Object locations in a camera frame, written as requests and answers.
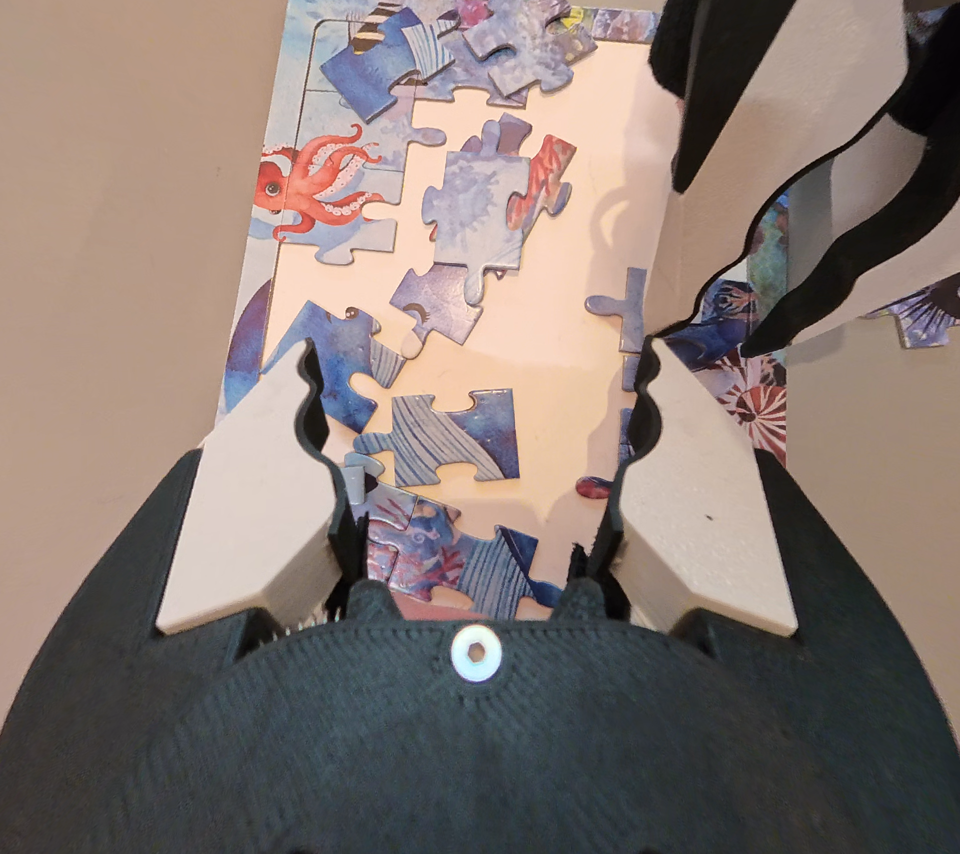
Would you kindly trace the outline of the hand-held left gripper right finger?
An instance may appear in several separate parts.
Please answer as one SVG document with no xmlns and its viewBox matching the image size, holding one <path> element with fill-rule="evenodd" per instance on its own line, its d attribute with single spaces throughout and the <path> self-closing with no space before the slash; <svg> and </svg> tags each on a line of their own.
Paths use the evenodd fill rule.
<svg viewBox="0 0 960 854">
<path fill-rule="evenodd" d="M 588 560 L 637 623 L 706 609 L 780 636 L 798 621 L 756 451 L 662 339 L 647 337 L 628 436 Z"/>
</svg>

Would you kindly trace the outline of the blue striped whale puzzle piece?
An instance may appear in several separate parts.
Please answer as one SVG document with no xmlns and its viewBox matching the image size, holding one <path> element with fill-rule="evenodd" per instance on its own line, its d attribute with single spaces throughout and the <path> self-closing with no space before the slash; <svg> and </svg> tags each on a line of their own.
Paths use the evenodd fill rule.
<svg viewBox="0 0 960 854">
<path fill-rule="evenodd" d="M 364 432 L 353 441 L 356 452 L 393 452 L 394 479 L 401 487 L 437 485 L 444 464 L 474 464 L 477 481 L 520 476 L 513 392 L 510 388 L 470 393 L 473 407 L 442 412 L 433 395 L 391 399 L 390 432 Z"/>
</svg>

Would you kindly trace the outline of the dark blue whale eye piece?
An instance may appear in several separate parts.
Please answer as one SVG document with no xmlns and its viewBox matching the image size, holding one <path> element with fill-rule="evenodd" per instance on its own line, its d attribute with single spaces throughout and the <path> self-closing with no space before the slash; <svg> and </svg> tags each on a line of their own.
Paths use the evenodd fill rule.
<svg viewBox="0 0 960 854">
<path fill-rule="evenodd" d="M 360 372 L 388 389 L 405 364 L 402 355 L 374 339 L 379 331 L 379 322 L 364 310 L 349 307 L 345 317 L 339 318 L 307 301 L 262 371 L 270 371 L 294 344 L 311 339 L 317 349 L 322 373 L 321 399 L 326 415 L 354 433 L 362 433 L 374 415 L 377 403 L 354 391 L 350 385 L 351 377 Z"/>
</svg>

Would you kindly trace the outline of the light blue anemone puzzle piece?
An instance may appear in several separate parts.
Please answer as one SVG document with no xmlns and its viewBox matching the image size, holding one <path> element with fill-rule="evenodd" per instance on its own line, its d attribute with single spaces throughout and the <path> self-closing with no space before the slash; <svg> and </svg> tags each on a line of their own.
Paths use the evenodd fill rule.
<svg viewBox="0 0 960 854">
<path fill-rule="evenodd" d="M 510 196 L 524 196 L 531 161 L 521 156 L 448 152 L 441 188 L 424 194 L 421 215 L 437 225 L 434 260 L 467 268 L 464 298 L 483 296 L 487 268 L 515 269 L 522 252 L 522 234 L 506 223 Z"/>
</svg>

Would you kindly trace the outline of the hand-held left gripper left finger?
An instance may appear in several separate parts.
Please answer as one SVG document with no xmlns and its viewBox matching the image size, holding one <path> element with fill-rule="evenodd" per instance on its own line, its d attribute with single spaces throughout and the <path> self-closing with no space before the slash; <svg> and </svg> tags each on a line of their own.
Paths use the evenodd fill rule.
<svg viewBox="0 0 960 854">
<path fill-rule="evenodd" d="M 249 608 L 292 630 L 365 577 L 366 533 L 322 452 L 323 386 L 302 340 L 203 441 L 155 623 L 164 634 Z"/>
</svg>

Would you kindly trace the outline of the pale striped whale puzzle piece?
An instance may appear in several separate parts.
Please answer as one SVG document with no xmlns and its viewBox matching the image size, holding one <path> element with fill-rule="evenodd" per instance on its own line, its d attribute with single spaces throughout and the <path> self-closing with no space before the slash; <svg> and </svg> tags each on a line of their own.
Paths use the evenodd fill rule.
<svg viewBox="0 0 960 854">
<path fill-rule="evenodd" d="M 359 452 L 348 452 L 343 457 L 341 474 L 349 503 L 355 507 L 362 505 L 370 494 L 381 487 L 386 492 L 396 492 L 395 488 L 380 480 L 384 471 L 384 465 L 375 457 Z"/>
</svg>

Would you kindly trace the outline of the sea print puzzle board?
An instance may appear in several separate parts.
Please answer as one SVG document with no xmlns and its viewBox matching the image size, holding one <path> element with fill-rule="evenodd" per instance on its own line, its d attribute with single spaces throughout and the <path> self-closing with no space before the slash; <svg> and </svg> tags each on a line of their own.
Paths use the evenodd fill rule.
<svg viewBox="0 0 960 854">
<path fill-rule="evenodd" d="M 395 397 L 433 395 L 433 410 L 451 413 L 472 408 L 472 392 L 510 389 L 519 477 L 477 480 L 474 464 L 456 462 L 438 465 L 437 484 L 400 486 L 392 451 L 368 456 L 384 465 L 382 483 L 459 510 L 455 524 L 462 533 L 491 540 L 501 525 L 536 540 L 529 568 L 534 596 L 523 597 L 516 613 L 525 616 L 555 604 L 573 543 L 586 550 L 594 543 L 607 500 L 579 496 L 575 483 L 582 476 L 610 480 L 619 466 L 620 411 L 637 397 L 621 386 L 629 354 L 619 350 L 621 318 L 594 315 L 585 300 L 623 298 L 628 269 L 652 265 L 677 113 L 654 82 L 646 47 L 610 42 L 586 56 L 570 85 L 529 93 L 517 113 L 494 95 L 490 104 L 471 93 L 435 100 L 421 95 L 424 85 L 404 82 L 395 103 L 366 123 L 324 78 L 321 64 L 343 50 L 356 54 L 352 42 L 362 17 L 376 5 L 391 15 L 410 8 L 424 22 L 456 8 L 471 24 L 482 3 L 289 0 L 261 165 L 268 175 L 286 175 L 288 151 L 323 135 L 352 135 L 354 124 L 379 134 L 407 121 L 440 130 L 445 143 L 409 143 L 399 203 L 364 210 L 372 220 L 395 220 L 392 251 L 356 250 L 348 264 L 320 262 L 315 246 L 273 238 L 281 217 L 258 197 L 259 173 L 219 417 L 266 374 L 264 366 L 307 301 L 339 319 L 350 307 L 369 314 L 380 324 L 373 338 L 405 360 L 388 388 L 352 374 L 354 392 L 376 409 L 359 433 L 326 416 L 331 460 L 342 463 L 356 452 L 361 434 L 390 433 Z M 546 135 L 576 147 L 561 176 L 572 186 L 570 198 L 557 216 L 542 211 L 528 236 L 518 231 L 518 267 L 486 268 L 478 302 L 470 303 L 463 288 L 465 302 L 483 310 L 464 344 L 429 332 L 420 353 L 407 358 L 402 344 L 416 321 L 389 301 L 408 271 L 424 275 L 437 263 L 437 225 L 422 216 L 426 190 L 443 187 L 449 152 L 498 154 L 503 113 L 532 126 L 517 156 L 531 161 Z"/>
</svg>

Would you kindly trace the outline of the black sea urchin puzzle piece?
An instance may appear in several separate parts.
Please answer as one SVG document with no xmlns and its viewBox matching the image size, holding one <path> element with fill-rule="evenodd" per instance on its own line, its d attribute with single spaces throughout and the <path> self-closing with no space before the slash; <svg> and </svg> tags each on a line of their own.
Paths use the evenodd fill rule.
<svg viewBox="0 0 960 854">
<path fill-rule="evenodd" d="M 863 315 L 865 320 L 893 317 L 903 348 L 949 343 L 948 331 L 959 324 L 959 273 Z"/>
</svg>

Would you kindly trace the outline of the lavender white whale puzzle piece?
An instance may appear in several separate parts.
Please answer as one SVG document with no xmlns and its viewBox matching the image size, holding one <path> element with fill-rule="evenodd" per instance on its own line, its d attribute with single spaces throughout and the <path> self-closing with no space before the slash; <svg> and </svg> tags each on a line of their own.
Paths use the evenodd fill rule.
<svg viewBox="0 0 960 854">
<path fill-rule="evenodd" d="M 594 316 L 619 317 L 621 333 L 619 350 L 624 354 L 642 353 L 644 341 L 643 296 L 647 270 L 629 267 L 626 293 L 617 299 L 606 295 L 591 295 L 585 298 L 584 308 Z"/>
</svg>

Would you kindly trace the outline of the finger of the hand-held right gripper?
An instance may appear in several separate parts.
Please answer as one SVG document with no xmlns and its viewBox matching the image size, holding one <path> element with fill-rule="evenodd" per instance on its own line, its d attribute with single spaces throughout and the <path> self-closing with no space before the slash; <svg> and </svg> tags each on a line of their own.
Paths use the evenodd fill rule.
<svg viewBox="0 0 960 854">
<path fill-rule="evenodd" d="M 958 271 L 958 130 L 882 118 L 789 190 L 787 289 L 748 354 L 798 344 Z"/>
<path fill-rule="evenodd" d="M 786 294 L 754 339 L 810 339 L 853 316 L 842 308 L 864 263 L 831 252 L 841 218 L 866 223 L 867 207 L 893 200 L 917 164 L 923 139 L 884 111 L 906 78 L 903 0 L 796 0 L 745 91 L 690 182 L 681 188 L 682 149 L 720 106 L 709 93 L 695 112 L 689 74 L 703 78 L 704 46 L 720 38 L 728 68 L 745 57 L 738 21 L 704 30 L 694 68 L 690 51 L 702 0 L 667 0 L 650 52 L 656 82 L 683 94 L 671 192 L 649 280 L 649 334 L 686 326 L 706 288 L 760 236 L 765 204 L 789 188 L 790 255 Z"/>
</svg>

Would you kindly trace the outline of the mottled lavender yellow fish piece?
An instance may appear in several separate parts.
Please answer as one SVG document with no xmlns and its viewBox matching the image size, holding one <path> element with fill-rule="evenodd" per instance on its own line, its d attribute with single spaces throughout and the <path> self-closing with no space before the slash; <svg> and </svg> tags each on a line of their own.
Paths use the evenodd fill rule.
<svg viewBox="0 0 960 854">
<path fill-rule="evenodd" d="M 570 13 L 568 0 L 490 0 L 490 16 L 463 33 L 474 56 L 503 97 L 533 84 L 557 91 L 573 79 L 571 64 L 596 50 L 582 23 L 558 32 L 550 22 Z"/>
</svg>

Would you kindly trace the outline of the blue red coral puzzle piece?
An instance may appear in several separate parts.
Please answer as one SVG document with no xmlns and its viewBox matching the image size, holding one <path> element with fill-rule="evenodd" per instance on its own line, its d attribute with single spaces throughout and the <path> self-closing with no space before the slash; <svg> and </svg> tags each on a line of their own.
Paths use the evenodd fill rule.
<svg viewBox="0 0 960 854">
<path fill-rule="evenodd" d="M 379 483 L 352 508 L 368 515 L 367 576 L 429 602 L 435 586 L 456 588 L 479 540 L 456 526 L 460 510 Z"/>
</svg>

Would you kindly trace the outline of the purple eyelash puzzle piece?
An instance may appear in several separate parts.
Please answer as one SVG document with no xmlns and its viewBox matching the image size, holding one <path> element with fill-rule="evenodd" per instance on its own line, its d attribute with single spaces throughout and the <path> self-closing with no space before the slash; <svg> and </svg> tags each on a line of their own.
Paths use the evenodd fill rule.
<svg viewBox="0 0 960 854">
<path fill-rule="evenodd" d="M 434 331 L 455 344 L 465 343 L 483 313 L 481 307 L 472 307 L 464 298 L 467 274 L 466 266 L 438 262 L 423 275 L 407 271 L 389 301 L 390 306 L 415 321 L 401 346 L 403 357 L 418 356 Z"/>
</svg>

